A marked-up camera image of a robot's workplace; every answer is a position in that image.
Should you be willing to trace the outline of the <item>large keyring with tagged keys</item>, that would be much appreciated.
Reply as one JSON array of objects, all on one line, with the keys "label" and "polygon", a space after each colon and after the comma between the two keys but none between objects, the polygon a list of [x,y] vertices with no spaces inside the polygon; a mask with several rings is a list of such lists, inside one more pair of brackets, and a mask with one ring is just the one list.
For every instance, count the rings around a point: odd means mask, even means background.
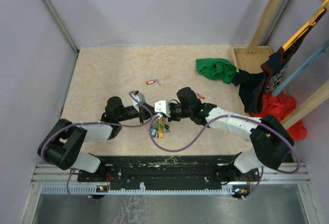
[{"label": "large keyring with tagged keys", "polygon": [[170,127],[166,124],[166,120],[164,118],[156,119],[151,123],[151,126],[148,129],[148,134],[154,139],[163,139],[165,134],[169,134],[170,132]]}]

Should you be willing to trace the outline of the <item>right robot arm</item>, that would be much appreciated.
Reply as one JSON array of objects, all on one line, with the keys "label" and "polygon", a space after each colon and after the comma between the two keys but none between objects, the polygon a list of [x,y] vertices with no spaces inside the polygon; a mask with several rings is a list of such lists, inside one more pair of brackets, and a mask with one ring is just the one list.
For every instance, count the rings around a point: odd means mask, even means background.
[{"label": "right robot arm", "polygon": [[177,97],[177,103],[166,104],[169,121],[189,118],[197,125],[222,129],[251,142],[252,149],[239,153],[227,166],[227,172],[234,180],[240,181],[249,171],[262,166],[278,170],[295,144],[287,130],[272,115],[258,118],[226,111],[215,104],[203,103],[190,87],[179,90]]}]

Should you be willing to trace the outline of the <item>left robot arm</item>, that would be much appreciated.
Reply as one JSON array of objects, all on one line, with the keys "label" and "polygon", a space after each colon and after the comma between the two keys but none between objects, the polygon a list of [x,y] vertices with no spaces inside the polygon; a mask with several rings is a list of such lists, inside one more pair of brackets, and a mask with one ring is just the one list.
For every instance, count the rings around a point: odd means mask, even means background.
[{"label": "left robot arm", "polygon": [[121,98],[109,98],[100,121],[72,123],[60,119],[40,144],[38,155],[62,170],[83,170],[94,180],[103,180],[106,167],[98,157],[81,152],[81,147],[84,142],[114,139],[123,127],[137,128],[150,122],[155,112],[144,95],[133,91],[130,97],[133,104],[126,107]]}]

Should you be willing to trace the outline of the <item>key with red tag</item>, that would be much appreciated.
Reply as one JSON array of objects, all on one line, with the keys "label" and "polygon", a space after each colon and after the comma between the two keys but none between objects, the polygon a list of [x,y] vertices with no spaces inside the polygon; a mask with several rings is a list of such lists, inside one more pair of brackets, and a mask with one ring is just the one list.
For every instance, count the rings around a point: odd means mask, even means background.
[{"label": "key with red tag", "polygon": [[160,81],[158,79],[146,81],[146,85],[152,85],[152,84],[158,84],[159,86],[161,86]]}]

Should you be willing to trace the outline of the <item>green cloth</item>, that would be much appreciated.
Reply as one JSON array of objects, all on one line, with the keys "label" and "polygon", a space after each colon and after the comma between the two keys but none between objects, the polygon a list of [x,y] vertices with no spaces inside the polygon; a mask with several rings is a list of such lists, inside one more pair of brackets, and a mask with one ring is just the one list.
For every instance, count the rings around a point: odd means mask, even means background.
[{"label": "green cloth", "polygon": [[196,71],[209,80],[221,80],[230,84],[237,68],[227,59],[204,58],[196,59]]}]

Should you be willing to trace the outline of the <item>dark navy shirt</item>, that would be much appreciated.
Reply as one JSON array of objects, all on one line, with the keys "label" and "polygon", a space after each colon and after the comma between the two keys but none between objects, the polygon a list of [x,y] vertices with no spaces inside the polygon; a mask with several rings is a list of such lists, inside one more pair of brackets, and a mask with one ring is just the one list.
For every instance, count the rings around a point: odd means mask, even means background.
[{"label": "dark navy shirt", "polygon": [[231,83],[239,86],[239,96],[245,113],[260,113],[263,109],[263,95],[272,92],[287,69],[291,57],[297,52],[308,33],[304,33],[289,48],[280,47],[260,68],[260,73],[249,73],[242,69],[233,77]]}]

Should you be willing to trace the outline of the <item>red cloth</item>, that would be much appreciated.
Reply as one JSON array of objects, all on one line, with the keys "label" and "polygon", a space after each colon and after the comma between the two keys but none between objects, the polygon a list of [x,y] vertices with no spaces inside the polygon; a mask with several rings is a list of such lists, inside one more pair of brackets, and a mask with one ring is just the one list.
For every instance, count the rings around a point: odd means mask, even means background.
[{"label": "red cloth", "polygon": [[[297,107],[297,101],[294,97],[279,93],[276,97],[271,92],[263,95],[263,109],[260,113],[250,113],[251,117],[262,117],[272,115],[279,121],[283,121]],[[304,127],[302,120],[296,122],[287,129],[289,135],[296,140],[303,140],[307,136],[307,129]]]}]

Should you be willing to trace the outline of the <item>light blue hanger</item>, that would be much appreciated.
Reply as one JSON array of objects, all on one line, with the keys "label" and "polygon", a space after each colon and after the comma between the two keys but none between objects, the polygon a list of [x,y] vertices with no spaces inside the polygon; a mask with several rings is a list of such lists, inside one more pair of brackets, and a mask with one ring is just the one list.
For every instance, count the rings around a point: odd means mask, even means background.
[{"label": "light blue hanger", "polygon": [[293,73],[284,79],[284,81],[272,92],[272,96],[278,96],[283,89],[294,80],[303,70],[328,49],[329,41],[325,41],[317,50],[315,50]]}]

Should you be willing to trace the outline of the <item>yellow hanger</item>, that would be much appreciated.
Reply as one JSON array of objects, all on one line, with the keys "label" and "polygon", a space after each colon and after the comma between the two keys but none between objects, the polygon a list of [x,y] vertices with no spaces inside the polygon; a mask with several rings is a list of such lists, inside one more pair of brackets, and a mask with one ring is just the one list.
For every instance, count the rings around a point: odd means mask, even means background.
[{"label": "yellow hanger", "polygon": [[326,13],[325,6],[327,5],[328,0],[325,0],[321,7],[317,10],[317,12],[311,17],[311,19],[306,22],[283,46],[282,48],[286,51],[289,47],[291,47],[302,35],[306,34],[309,29],[313,28],[317,21],[322,18],[322,16]]}]

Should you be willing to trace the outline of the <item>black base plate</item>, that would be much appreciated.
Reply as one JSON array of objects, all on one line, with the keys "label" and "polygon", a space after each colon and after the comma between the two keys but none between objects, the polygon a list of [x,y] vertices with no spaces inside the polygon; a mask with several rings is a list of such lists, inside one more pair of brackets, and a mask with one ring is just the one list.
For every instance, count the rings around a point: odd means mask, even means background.
[{"label": "black base plate", "polygon": [[234,176],[227,166],[236,155],[100,156],[95,173],[78,170],[78,182],[105,182],[110,190],[220,190],[230,182],[257,182],[260,168]]}]

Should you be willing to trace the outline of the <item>wooden rack frame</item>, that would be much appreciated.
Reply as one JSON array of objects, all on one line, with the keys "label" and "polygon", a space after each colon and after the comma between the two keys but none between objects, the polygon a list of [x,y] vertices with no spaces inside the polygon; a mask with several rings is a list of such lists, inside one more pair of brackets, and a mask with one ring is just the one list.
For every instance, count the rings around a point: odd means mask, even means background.
[{"label": "wooden rack frame", "polygon": [[[260,66],[273,54],[271,47],[260,46],[259,43],[262,36],[265,35],[265,30],[269,27],[272,19],[276,16],[276,11],[281,7],[281,1],[282,0],[268,1],[254,36],[247,47],[231,47],[231,56],[234,65],[238,70],[242,69],[250,73],[258,73],[261,70]],[[325,82],[292,113],[290,113],[282,121],[282,125],[285,128],[290,128],[327,99],[328,82]]]}]

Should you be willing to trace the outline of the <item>aluminium rail frame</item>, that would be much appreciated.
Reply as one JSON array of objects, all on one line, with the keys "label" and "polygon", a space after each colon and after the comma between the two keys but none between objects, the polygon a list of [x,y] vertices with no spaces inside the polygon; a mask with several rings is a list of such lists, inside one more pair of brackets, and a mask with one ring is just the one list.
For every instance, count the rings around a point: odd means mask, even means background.
[{"label": "aluminium rail frame", "polygon": [[183,155],[102,156],[96,175],[38,164],[20,223],[324,223],[304,163],[230,176],[250,144],[224,135]]}]

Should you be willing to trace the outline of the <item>grey corner wall post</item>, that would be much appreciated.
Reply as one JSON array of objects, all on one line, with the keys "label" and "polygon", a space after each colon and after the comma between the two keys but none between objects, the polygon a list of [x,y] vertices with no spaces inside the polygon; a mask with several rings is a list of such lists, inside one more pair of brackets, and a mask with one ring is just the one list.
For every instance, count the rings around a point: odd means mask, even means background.
[{"label": "grey corner wall post", "polygon": [[80,50],[76,45],[76,42],[74,38],[72,37],[71,33],[69,32],[67,26],[65,25],[64,21],[60,17],[59,13],[57,12],[55,6],[52,4],[51,0],[41,0],[46,8],[46,10],[49,12],[52,20],[54,21],[55,25],[61,32],[62,36],[64,37],[65,41],[68,43],[70,48],[73,50],[73,52],[78,55]]}]

